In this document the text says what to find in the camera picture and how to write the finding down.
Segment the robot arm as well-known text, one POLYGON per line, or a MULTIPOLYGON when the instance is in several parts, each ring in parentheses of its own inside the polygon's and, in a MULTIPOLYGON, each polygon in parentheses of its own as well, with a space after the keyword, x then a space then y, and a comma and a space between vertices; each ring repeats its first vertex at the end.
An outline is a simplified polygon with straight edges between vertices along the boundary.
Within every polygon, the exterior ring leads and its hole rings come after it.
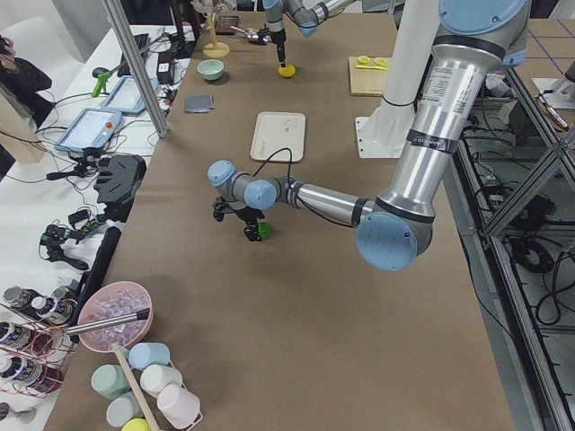
POLYGON ((287 34, 284 25, 286 15, 297 26, 301 33, 311 36, 317 27, 340 13, 353 0, 320 1, 311 8, 304 6, 300 0, 263 0, 262 6, 266 16, 266 28, 272 43, 276 45, 280 66, 286 66, 285 42, 287 34))
POLYGON ((409 266, 428 247, 433 199, 485 77, 526 54, 528 1, 408 1, 381 104, 358 137, 398 156, 389 187, 351 196, 290 175, 259 179, 221 160, 208 168, 218 191, 213 216, 234 214, 261 239, 260 220, 277 203, 305 207, 356 229, 362 258, 375 268, 409 266))

